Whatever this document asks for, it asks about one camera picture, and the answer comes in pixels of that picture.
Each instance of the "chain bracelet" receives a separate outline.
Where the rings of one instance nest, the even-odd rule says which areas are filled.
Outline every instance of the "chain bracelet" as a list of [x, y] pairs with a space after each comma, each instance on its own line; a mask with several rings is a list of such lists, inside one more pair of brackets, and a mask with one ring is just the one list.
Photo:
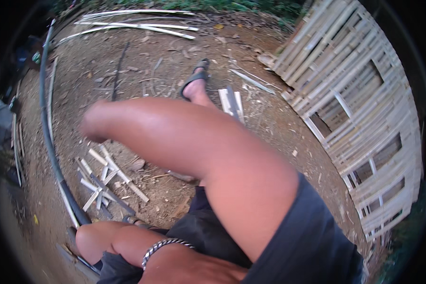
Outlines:
[[188, 243], [186, 241], [183, 241], [182, 239], [168, 238], [168, 239], [161, 240], [161, 241], [155, 243], [153, 246], [151, 246], [147, 250], [147, 252], [145, 253], [145, 255], [143, 257], [143, 260], [142, 260], [142, 268], [143, 268], [143, 270], [145, 270], [145, 267], [147, 265], [148, 259], [150, 259], [150, 256], [152, 256], [153, 253], [155, 253], [162, 246], [167, 245], [167, 244], [182, 244], [184, 246], [189, 247], [190, 249], [195, 249], [195, 247], [192, 244], [190, 244], [190, 243]]

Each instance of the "soil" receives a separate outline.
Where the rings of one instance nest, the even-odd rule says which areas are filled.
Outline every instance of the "soil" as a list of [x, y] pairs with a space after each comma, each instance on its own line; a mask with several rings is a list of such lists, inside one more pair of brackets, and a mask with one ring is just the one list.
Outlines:
[[[196, 36], [195, 40], [138, 29], [113, 29], [78, 36], [53, 52], [58, 56], [53, 89], [55, 148], [63, 175], [76, 201], [82, 207], [91, 192], [80, 185], [74, 158], [84, 157], [97, 175], [100, 175], [102, 169], [101, 164], [88, 155], [89, 148], [99, 151], [98, 145], [89, 143], [81, 137], [78, 125], [89, 105], [98, 99], [111, 98], [113, 82], [106, 86], [104, 84], [106, 80], [103, 83], [95, 80], [116, 69], [123, 48], [129, 41], [130, 46], [126, 50], [121, 69], [126, 70], [127, 66], [131, 66], [138, 71], [119, 74], [119, 80], [123, 81], [117, 91], [118, 100], [141, 97], [143, 94], [153, 96], [152, 83], [157, 96], [181, 99], [178, 95], [179, 82], [189, 76], [193, 66], [200, 59], [208, 57], [212, 62], [207, 88], [212, 101], [221, 108], [217, 90], [226, 88], [227, 85], [232, 86], [234, 91], [240, 91], [246, 127], [278, 149], [298, 171], [306, 175], [326, 202], [344, 234], [358, 246], [358, 251], [366, 256], [370, 244], [365, 242], [358, 214], [344, 182], [318, 140], [282, 99], [278, 89], [270, 87], [278, 94], [271, 95], [233, 75], [228, 71], [233, 67], [230, 59], [222, 55], [232, 56], [243, 69], [284, 89], [285, 83], [274, 73], [264, 70], [265, 66], [258, 63], [255, 58], [258, 55], [257, 51], [273, 52], [284, 43], [288, 34], [280, 31], [277, 24], [269, 19], [258, 18], [252, 14], [229, 13], [206, 16], [211, 22], [194, 23], [194, 26], [200, 28], [199, 31], [183, 32]], [[164, 23], [179, 25], [180, 21], [164, 21]], [[222, 23], [224, 28], [214, 28], [213, 25], [216, 23]], [[70, 24], [55, 39], [58, 41], [83, 29], [84, 26]], [[222, 43], [218, 37], [224, 37], [226, 43]], [[198, 47], [198, 51], [189, 52], [194, 46]], [[159, 66], [152, 71], [160, 59], [162, 61]], [[46, 88], [51, 72], [52, 65], [48, 65]], [[66, 243], [76, 252], [66, 232], [72, 224], [55, 185], [55, 177], [43, 140], [38, 77], [39, 73], [29, 71], [21, 85], [20, 121], [23, 125], [26, 153], [23, 167], [27, 180], [24, 191], [28, 204], [28, 213], [23, 221], [23, 234], [32, 249], [40, 254], [40, 259], [44, 259], [46, 267], [44, 273], [36, 272], [35, 276], [39, 282], [88, 282], [72, 265], [67, 265], [63, 261], [55, 248], [56, 243]], [[118, 177], [109, 183], [111, 190], [129, 202], [138, 212], [137, 217], [152, 225], [170, 228], [177, 217], [187, 211], [186, 206], [181, 214], [172, 217], [177, 207], [187, 197], [190, 199], [193, 197], [194, 184], [171, 176], [149, 179], [165, 174], [160, 168], [149, 163], [145, 165], [144, 172], [132, 172], [128, 167], [136, 158], [136, 154], [117, 142], [107, 141], [104, 144], [112, 153], [117, 165], [133, 179], [150, 201], [144, 204], [127, 187], [117, 189], [112, 186], [120, 181]], [[125, 214], [124, 209], [113, 203], [108, 209], [114, 216], [113, 220], [121, 220], [122, 214]], [[107, 219], [93, 208], [88, 209], [87, 213], [94, 220]], [[34, 215], [37, 216], [39, 225], [34, 223]]]

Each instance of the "black hose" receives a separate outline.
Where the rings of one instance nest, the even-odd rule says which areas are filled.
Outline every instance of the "black hose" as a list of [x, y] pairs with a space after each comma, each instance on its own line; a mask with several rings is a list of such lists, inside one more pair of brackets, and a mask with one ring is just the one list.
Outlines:
[[46, 80], [46, 61], [47, 61], [47, 55], [49, 52], [49, 42], [50, 42], [50, 36], [53, 30], [53, 23], [52, 21], [47, 37], [46, 37], [46, 43], [44, 44], [43, 54], [41, 55], [41, 67], [40, 67], [40, 109], [41, 109], [41, 127], [43, 128], [43, 134], [44, 134], [44, 141], [46, 143], [47, 153], [50, 159], [50, 163], [52, 165], [52, 169], [55, 173], [55, 177], [57, 181], [61, 184], [63, 191], [66, 194], [66, 197], [68, 199], [69, 205], [73, 209], [74, 215], [76, 216], [76, 219], [79, 221], [79, 224], [91, 224], [91, 220], [88, 217], [88, 215], [79, 207], [79, 204], [77, 204], [76, 200], [74, 199], [73, 194], [71, 193], [71, 190], [69, 190], [68, 185], [66, 184], [65, 178], [63, 177], [63, 173], [60, 169], [60, 165], [58, 164], [57, 157], [55, 156], [55, 149], [53, 148], [52, 140], [50, 138], [49, 134], [49, 125], [47, 122], [47, 110], [46, 110], [46, 97], [45, 97], [45, 91], [44, 91], [44, 83]]

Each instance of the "skin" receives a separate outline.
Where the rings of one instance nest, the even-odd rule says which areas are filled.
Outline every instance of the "skin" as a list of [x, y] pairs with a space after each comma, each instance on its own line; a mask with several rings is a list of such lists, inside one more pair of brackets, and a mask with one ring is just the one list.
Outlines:
[[[297, 172], [276, 150], [218, 110], [205, 93], [204, 80], [190, 83], [183, 95], [191, 103], [152, 97], [99, 101], [85, 113], [80, 130], [95, 142], [119, 141], [159, 167], [202, 180], [221, 224], [255, 262], [295, 199]], [[79, 228], [77, 247], [90, 263], [106, 250], [141, 267], [146, 250], [164, 239], [137, 226], [111, 223]], [[170, 244], [150, 258], [142, 282], [237, 283], [245, 273], [235, 264]]]

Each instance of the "sandal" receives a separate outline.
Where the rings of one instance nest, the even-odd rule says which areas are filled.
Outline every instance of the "sandal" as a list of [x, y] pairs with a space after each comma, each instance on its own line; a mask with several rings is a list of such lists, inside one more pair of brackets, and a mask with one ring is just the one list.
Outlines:
[[133, 215], [125, 215], [123, 217], [123, 220], [122, 220], [122, 222], [130, 223], [130, 224], [135, 224], [137, 221], [140, 221], [140, 222], [143, 223], [143, 224], [138, 225], [138, 227], [146, 228], [146, 229], [153, 228], [153, 226], [145, 223], [143, 220], [141, 220], [141, 219], [139, 219], [139, 218], [137, 218], [136, 216], [133, 216]]
[[[204, 58], [204, 59], [199, 61], [199, 63], [194, 67], [192, 75], [189, 78], [186, 79], [186, 81], [183, 83], [183, 86], [180, 88], [180, 96], [182, 98], [184, 98], [187, 101], [191, 101], [190, 99], [188, 99], [187, 97], [185, 97], [183, 95], [184, 88], [186, 88], [186, 86], [189, 83], [191, 83], [192, 81], [197, 80], [197, 79], [204, 79], [205, 81], [207, 81], [208, 78], [209, 78], [209, 74], [207, 72], [207, 70], [209, 69], [209, 66], [210, 66], [210, 60], [208, 60], [208, 58]], [[197, 72], [197, 73], [194, 73], [194, 71], [197, 68], [203, 68], [204, 70]]]

